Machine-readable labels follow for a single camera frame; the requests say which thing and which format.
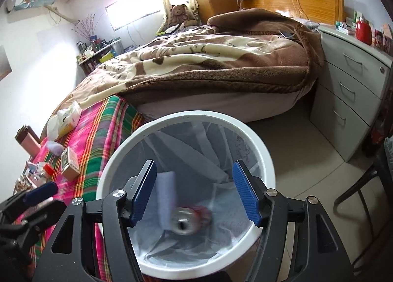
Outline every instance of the metal screw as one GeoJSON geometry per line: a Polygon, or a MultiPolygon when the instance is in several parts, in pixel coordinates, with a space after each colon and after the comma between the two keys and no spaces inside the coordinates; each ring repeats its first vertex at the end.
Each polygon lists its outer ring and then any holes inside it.
{"type": "Polygon", "coordinates": [[[80,205],[82,203],[82,198],[75,198],[72,200],[73,205],[80,205]]]}
{"type": "Polygon", "coordinates": [[[318,203],[318,199],[316,197],[309,197],[309,203],[315,205],[318,203]]]}
{"type": "Polygon", "coordinates": [[[271,197],[275,197],[277,195],[277,191],[275,189],[267,189],[266,193],[271,197]]]}
{"type": "Polygon", "coordinates": [[[121,197],[123,194],[124,194],[123,189],[116,189],[115,191],[113,191],[113,196],[115,198],[121,197]]]}

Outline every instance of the cotton ball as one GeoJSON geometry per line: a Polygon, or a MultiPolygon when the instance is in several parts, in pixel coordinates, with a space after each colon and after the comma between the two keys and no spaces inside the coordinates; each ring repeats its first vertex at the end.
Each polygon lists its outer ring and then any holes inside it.
{"type": "Polygon", "coordinates": [[[63,153],[63,151],[64,151],[64,147],[60,143],[57,143],[57,142],[54,142],[54,141],[48,141],[46,143],[46,147],[55,156],[60,156],[63,153]]]}

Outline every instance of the blue gripper pad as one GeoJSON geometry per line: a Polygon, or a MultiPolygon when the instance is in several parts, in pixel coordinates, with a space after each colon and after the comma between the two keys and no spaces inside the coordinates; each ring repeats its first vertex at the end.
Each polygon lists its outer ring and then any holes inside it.
{"type": "Polygon", "coordinates": [[[146,210],[147,202],[149,201],[151,192],[153,190],[154,183],[157,178],[157,166],[153,162],[150,169],[147,170],[147,174],[139,186],[139,190],[135,194],[135,198],[132,202],[132,215],[131,224],[136,225],[136,223],[142,220],[143,214],[146,210]]]}
{"type": "Polygon", "coordinates": [[[235,183],[237,192],[240,195],[240,199],[243,202],[243,206],[246,210],[247,217],[250,221],[253,221],[256,226],[259,226],[262,222],[262,217],[259,214],[259,201],[251,187],[244,171],[240,164],[235,162],[232,167],[232,177],[235,183]]]}
{"type": "Polygon", "coordinates": [[[55,195],[57,190],[57,184],[49,181],[42,186],[39,186],[37,189],[26,193],[23,202],[27,207],[32,207],[55,195]]]}

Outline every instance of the cardboard box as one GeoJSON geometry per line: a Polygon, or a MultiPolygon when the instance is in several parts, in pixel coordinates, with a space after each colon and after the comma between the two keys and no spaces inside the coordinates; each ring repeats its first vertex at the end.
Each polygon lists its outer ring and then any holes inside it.
{"type": "Polygon", "coordinates": [[[61,175],[68,181],[72,181],[80,174],[78,155],[70,147],[67,147],[60,157],[61,175]]]}

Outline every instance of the window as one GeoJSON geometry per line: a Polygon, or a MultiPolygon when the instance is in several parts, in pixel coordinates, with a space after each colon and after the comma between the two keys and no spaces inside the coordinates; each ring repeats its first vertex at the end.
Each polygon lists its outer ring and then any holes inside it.
{"type": "Polygon", "coordinates": [[[119,0],[105,8],[113,30],[162,9],[162,0],[119,0]]]}

